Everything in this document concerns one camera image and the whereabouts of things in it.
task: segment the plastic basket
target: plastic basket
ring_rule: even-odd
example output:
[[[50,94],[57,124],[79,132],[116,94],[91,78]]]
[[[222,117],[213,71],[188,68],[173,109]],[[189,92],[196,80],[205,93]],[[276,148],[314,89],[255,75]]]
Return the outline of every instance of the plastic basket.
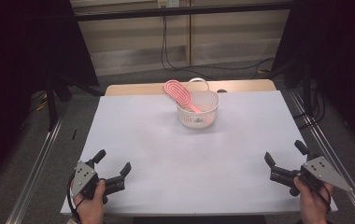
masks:
[[[190,80],[187,87],[194,81],[202,81],[207,85],[206,91],[192,91],[192,103],[204,112],[195,113],[188,107],[177,104],[177,116],[180,122],[189,128],[204,129],[215,122],[219,107],[219,95],[210,91],[207,82],[199,77]]]

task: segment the gray carpet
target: gray carpet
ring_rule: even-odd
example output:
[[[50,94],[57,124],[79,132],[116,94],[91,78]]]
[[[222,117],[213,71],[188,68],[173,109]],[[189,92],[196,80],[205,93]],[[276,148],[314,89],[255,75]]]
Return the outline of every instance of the gray carpet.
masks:
[[[243,67],[248,63],[224,63],[218,66],[229,66],[232,68]],[[264,63],[259,69],[270,68],[271,62]],[[196,68],[195,71],[208,76],[208,80],[228,80],[228,79],[248,79],[255,75],[256,67],[247,70],[220,70],[215,68]],[[104,91],[111,84],[142,83],[142,82],[165,82],[175,78],[180,81],[187,81],[191,77],[200,77],[199,74],[187,71],[167,72],[164,70],[132,73],[124,75],[114,75],[99,77],[101,86],[96,89]],[[299,114],[292,101],[290,90],[286,90],[283,85],[283,77],[278,77],[275,84],[287,102],[293,115]],[[73,99],[68,103],[61,103],[57,100],[58,108],[67,106],[66,116],[63,119],[61,129],[50,150],[50,155],[44,166],[43,173],[35,186],[35,192],[27,206],[21,223],[66,223],[67,216],[59,213],[65,197],[67,178],[73,172],[81,151],[84,147],[87,134],[91,128],[92,118],[96,111],[99,98],[90,96],[86,92],[72,88]],[[21,193],[21,189],[30,174],[41,149],[48,129],[48,109],[33,111],[25,121],[16,145],[8,156],[7,162],[0,167],[0,223],[6,223],[11,209]],[[349,130],[344,119],[340,117],[333,104],[326,101],[326,114],[319,123],[330,144],[336,150],[339,159],[343,162],[348,172],[355,180],[355,133]],[[319,150],[318,143],[308,129],[302,130],[306,143]],[[333,223],[355,223],[355,207],[350,198],[341,190],[334,194],[334,200],[339,208],[338,212],[331,213],[328,218]],[[300,219],[300,215],[269,215],[265,216],[267,224],[274,223],[295,223]],[[244,217],[226,217],[224,223],[261,223],[260,221],[247,220]],[[166,222],[156,219],[139,220],[131,217],[106,217],[107,223],[131,224],[131,223],[177,223]],[[185,219],[180,223],[200,223],[194,219]]]

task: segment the pink object in basket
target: pink object in basket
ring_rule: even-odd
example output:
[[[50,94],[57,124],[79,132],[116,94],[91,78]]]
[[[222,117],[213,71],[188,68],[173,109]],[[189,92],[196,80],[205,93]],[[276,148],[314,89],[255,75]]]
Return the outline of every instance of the pink object in basket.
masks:
[[[169,80],[165,82],[165,84],[163,85],[163,89],[180,105],[190,108],[195,113],[203,112],[201,109],[199,109],[192,103],[192,93],[180,82],[176,80]]]

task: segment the silver bracket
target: silver bracket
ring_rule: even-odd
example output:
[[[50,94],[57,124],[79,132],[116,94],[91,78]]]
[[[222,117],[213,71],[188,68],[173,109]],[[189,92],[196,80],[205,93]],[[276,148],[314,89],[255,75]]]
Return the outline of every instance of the silver bracket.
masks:
[[[96,172],[83,161],[79,161],[76,166],[75,180],[72,188],[72,198],[76,198],[78,194],[85,188],[90,182],[92,177],[96,175]]]
[[[317,157],[312,161],[307,161],[303,164],[303,167],[322,182],[329,183],[346,191],[352,191],[347,181],[336,172],[324,157]]]

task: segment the person's left hand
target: person's left hand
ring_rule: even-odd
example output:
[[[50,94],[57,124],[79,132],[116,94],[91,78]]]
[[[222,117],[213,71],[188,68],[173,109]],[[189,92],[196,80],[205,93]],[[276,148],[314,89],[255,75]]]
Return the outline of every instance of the person's left hand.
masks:
[[[105,180],[100,180],[96,186],[93,199],[84,199],[79,194],[73,202],[77,208],[82,224],[102,224],[104,218],[103,195],[105,193]]]

